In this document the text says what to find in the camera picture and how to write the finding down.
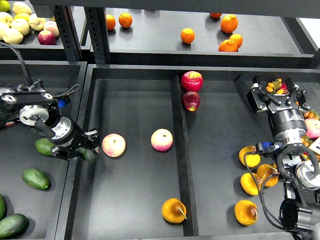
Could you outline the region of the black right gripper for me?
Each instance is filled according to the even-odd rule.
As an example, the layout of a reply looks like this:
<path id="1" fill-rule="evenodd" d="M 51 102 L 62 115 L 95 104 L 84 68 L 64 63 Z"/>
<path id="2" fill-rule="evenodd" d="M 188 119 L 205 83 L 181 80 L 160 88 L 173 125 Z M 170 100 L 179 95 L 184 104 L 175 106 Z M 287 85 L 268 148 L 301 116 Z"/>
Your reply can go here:
<path id="1" fill-rule="evenodd" d="M 249 106 L 254 113 L 268 111 L 268 123 L 274 139 L 284 139 L 287 135 L 301 137 L 307 132 L 307 125 L 301 113 L 311 110 L 307 103 L 307 91 L 300 89 L 291 76 L 285 81 L 288 90 L 285 102 L 287 107 L 269 106 L 270 103 L 276 104 L 277 100 L 271 93 L 262 89 L 259 75 L 255 75 L 252 82 L 253 85 L 246 94 Z"/>

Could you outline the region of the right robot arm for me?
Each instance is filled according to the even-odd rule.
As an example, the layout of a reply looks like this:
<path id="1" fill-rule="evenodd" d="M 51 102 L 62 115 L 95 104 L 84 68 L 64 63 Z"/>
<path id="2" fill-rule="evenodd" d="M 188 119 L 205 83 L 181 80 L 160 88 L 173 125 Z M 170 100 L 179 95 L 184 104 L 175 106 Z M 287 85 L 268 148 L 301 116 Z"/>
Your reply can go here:
<path id="1" fill-rule="evenodd" d="M 294 84 L 291 77 L 279 78 L 263 86 L 258 75 L 252 86 L 240 90 L 253 114 L 265 112 L 268 116 L 272 142 L 258 142 L 244 153 L 243 160 L 258 155 L 274 160 L 276 169 L 262 184 L 253 177 L 262 209 L 267 220 L 276 228 L 292 235 L 295 240 L 320 238 L 320 163 L 315 152 L 302 142 L 307 133 L 304 113 L 307 92 Z M 264 187 L 272 177 L 283 180 L 284 200 L 275 218 L 267 209 Z"/>

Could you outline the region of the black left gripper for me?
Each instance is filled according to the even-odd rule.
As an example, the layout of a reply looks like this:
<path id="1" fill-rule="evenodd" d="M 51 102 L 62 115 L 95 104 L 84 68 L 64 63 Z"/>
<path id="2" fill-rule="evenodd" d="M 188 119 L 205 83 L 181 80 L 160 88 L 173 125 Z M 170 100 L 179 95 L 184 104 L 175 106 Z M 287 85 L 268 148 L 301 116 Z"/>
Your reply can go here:
<path id="1" fill-rule="evenodd" d="M 72 119 L 61 118 L 52 130 L 55 136 L 51 142 L 56 146 L 51 149 L 51 155 L 55 158 L 77 160 L 80 158 L 80 147 L 94 153 L 100 152 L 100 136 L 96 128 L 84 132 Z"/>

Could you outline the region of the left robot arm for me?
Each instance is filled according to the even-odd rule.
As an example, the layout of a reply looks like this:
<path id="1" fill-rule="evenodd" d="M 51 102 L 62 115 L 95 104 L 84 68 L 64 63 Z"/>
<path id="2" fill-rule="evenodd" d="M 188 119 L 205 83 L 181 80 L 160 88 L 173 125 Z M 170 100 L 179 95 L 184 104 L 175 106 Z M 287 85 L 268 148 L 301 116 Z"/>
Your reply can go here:
<path id="1" fill-rule="evenodd" d="M 97 159 L 100 141 L 96 129 L 84 131 L 71 118 L 60 114 L 60 107 L 69 95 L 81 86 L 74 84 L 69 90 L 51 94 L 44 89 L 42 80 L 33 81 L 20 52 L 7 43 L 20 62 L 28 84 L 0 85 L 0 126 L 21 122 L 42 136 L 36 143 L 39 153 L 63 160 L 80 159 L 93 163 Z"/>

